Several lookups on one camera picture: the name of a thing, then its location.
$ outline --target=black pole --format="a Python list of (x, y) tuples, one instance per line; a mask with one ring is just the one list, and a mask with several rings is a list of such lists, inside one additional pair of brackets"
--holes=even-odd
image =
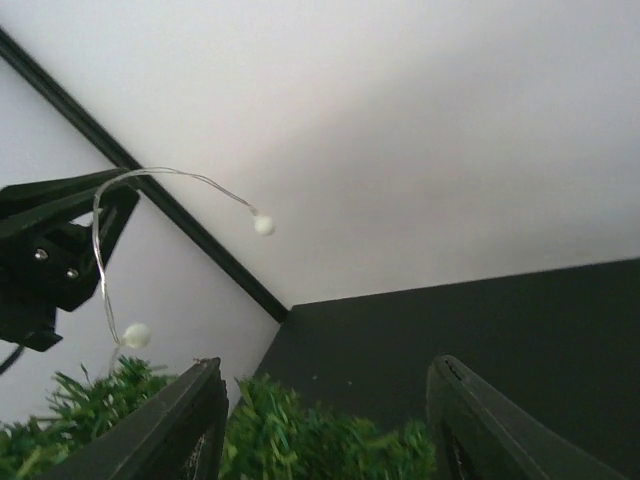
[[(1, 27), (0, 56), (116, 167), (125, 167), (130, 170), (142, 168), (142, 165)], [(187, 234), (209, 258), (217, 263), (278, 323), (284, 322), (288, 313), (284, 305), (187, 212), (167, 190), (150, 176), (139, 177), (139, 182), (140, 190)]]

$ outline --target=wire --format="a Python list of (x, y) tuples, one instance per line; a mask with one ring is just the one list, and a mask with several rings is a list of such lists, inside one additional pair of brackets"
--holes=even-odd
[(7, 357), (7, 359), (2, 362), (0, 365), (0, 375), (9, 370), (14, 363), (18, 361), (18, 359), (24, 353), (24, 345), (18, 345), (16, 349)]
[(109, 297), (109, 289), (107, 288), (107, 274), (105, 272), (104, 262), (102, 261), (102, 254), (100, 250), (100, 199), (104, 192), (111, 187), (112, 185), (126, 180), (131, 177), (139, 177), (144, 175), (154, 175), (154, 174), (171, 174), (171, 175), (183, 175), (187, 177), (194, 178), (196, 180), (200, 180), (212, 187), (216, 188), (220, 192), (227, 195), (232, 200), (235, 200), (238, 203), (241, 203), (245, 207), (249, 208), (249, 211), (252, 215), (257, 216), (258, 210), (256, 210), (249, 202), (230, 192), (226, 188), (220, 186), (218, 183), (211, 180), (209, 177), (205, 177), (204, 175), (198, 175), (194, 173), (183, 172), (180, 170), (176, 170), (174, 168), (169, 167), (152, 167), (152, 168), (140, 168), (137, 170), (132, 170), (127, 173), (123, 173), (122, 175), (118, 175), (117, 177), (112, 178), (104, 182), (96, 191), (96, 194), (93, 198), (93, 225), (91, 232), (91, 239), (93, 244), (93, 253), (96, 258), (96, 264), (98, 266), (98, 272), (100, 274), (100, 291), (102, 293), (102, 299), (104, 301), (104, 309), (107, 314), (107, 322), (109, 324), (109, 330), (111, 330), (111, 335), (113, 336), (113, 340), (116, 342), (116, 345), (119, 347), (122, 344), (120, 341), (120, 337), (118, 336), (118, 331), (116, 329), (115, 318), (113, 314), (113, 307), (111, 305), (111, 298)]

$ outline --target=white bead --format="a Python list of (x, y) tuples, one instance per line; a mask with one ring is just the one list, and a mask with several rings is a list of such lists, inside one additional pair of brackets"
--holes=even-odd
[(146, 347), (151, 341), (151, 330), (143, 323), (134, 323), (124, 332), (122, 342), (127, 347)]
[(276, 230), (276, 225), (271, 217), (257, 214), (254, 218), (254, 227), (256, 232), (263, 237), (271, 235)]

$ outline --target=artificial plant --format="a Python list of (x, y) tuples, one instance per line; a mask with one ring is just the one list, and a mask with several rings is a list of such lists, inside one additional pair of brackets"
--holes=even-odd
[[(175, 377), (140, 359), (91, 382), (56, 373), (47, 398), (52, 416), (1, 425), (0, 480), (31, 479), (113, 428)], [(423, 480), (434, 471), (426, 427), (409, 422), (381, 432), (372, 422), (300, 396), (268, 376), (239, 382), (243, 400), (227, 425), (220, 478), (224, 480)]]

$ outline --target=wall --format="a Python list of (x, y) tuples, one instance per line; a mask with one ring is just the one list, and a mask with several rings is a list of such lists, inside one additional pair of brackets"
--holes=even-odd
[[(112, 168), (44, 99), (0, 61), (0, 188)], [(229, 396), (233, 378), (251, 374), (277, 324), (226, 274), (143, 198), (109, 263), (110, 293), (120, 333), (133, 322), (152, 328), (144, 350), (125, 350), (170, 371), (197, 357), (221, 357)], [(0, 377), (0, 420), (42, 413), (54, 371), (82, 378), (105, 373), (113, 351), (99, 294), (72, 313), (60, 312), (64, 340), (46, 353), (27, 351)], [(13, 345), (0, 343), (0, 358)]]
[(640, 2), (0, 2), (286, 306), (640, 255)]
[(396, 427), (456, 356), (559, 435), (640, 478), (640, 260), (295, 307), (260, 370)]

